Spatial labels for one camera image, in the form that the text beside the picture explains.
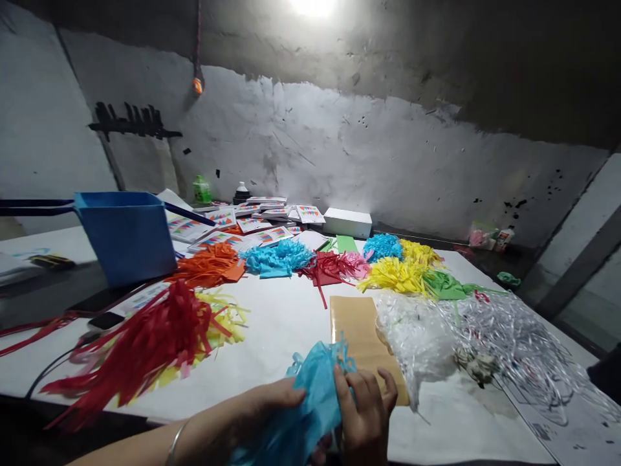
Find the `bracelet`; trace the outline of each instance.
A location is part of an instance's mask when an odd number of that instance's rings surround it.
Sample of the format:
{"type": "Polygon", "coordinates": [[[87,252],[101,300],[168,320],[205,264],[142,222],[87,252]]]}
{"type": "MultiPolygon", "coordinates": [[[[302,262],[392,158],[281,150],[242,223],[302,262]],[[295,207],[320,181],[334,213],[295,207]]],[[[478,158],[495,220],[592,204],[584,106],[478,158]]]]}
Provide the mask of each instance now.
{"type": "Polygon", "coordinates": [[[170,446],[170,450],[168,450],[168,457],[166,458],[165,466],[173,466],[173,464],[175,463],[175,448],[177,447],[177,441],[179,440],[179,437],[181,436],[181,432],[183,432],[183,429],[185,428],[186,425],[188,425],[189,422],[190,420],[188,419],[187,421],[183,423],[181,427],[179,427],[179,430],[177,431],[177,435],[175,436],[175,439],[173,440],[173,444],[170,446]]]}

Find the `black mark on wall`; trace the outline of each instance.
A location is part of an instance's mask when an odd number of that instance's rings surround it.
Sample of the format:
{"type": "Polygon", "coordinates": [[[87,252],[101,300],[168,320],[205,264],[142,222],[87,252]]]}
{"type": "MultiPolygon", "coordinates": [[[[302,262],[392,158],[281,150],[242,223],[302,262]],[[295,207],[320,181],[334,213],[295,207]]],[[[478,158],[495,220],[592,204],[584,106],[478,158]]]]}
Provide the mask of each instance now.
{"type": "Polygon", "coordinates": [[[141,137],[153,136],[158,139],[183,136],[179,131],[164,129],[160,111],[152,105],[138,109],[137,106],[125,102],[125,110],[127,118],[122,118],[116,115],[111,104],[106,106],[103,102],[97,102],[95,115],[98,122],[89,124],[89,128],[93,131],[101,131],[108,141],[110,141],[110,133],[130,133],[141,137]]]}

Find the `phone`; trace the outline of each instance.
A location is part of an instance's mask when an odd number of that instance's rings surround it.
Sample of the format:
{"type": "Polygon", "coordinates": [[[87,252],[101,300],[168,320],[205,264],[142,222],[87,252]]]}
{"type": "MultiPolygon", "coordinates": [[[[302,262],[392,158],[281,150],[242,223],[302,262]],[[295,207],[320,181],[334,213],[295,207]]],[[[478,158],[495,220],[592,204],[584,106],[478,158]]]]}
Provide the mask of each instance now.
{"type": "Polygon", "coordinates": [[[107,332],[119,326],[124,320],[125,317],[108,311],[90,319],[87,327],[92,331],[107,332]]]}

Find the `light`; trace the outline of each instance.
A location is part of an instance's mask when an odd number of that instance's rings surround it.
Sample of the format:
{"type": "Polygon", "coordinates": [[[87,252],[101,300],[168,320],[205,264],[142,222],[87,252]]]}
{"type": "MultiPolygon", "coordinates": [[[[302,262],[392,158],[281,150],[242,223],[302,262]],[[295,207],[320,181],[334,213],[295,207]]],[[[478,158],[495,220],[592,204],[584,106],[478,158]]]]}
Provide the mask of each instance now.
{"type": "Polygon", "coordinates": [[[336,0],[290,0],[294,10],[304,16],[327,17],[336,0]]]}

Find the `green bottle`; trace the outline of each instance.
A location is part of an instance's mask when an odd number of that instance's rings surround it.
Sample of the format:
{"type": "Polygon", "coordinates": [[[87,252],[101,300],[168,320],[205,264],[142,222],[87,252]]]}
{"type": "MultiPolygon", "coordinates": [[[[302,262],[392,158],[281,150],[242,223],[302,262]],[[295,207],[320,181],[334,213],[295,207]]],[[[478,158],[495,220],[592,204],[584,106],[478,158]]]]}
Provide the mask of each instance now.
{"type": "Polygon", "coordinates": [[[209,183],[198,175],[194,182],[194,200],[199,204],[211,204],[212,193],[209,191],[209,183]]]}

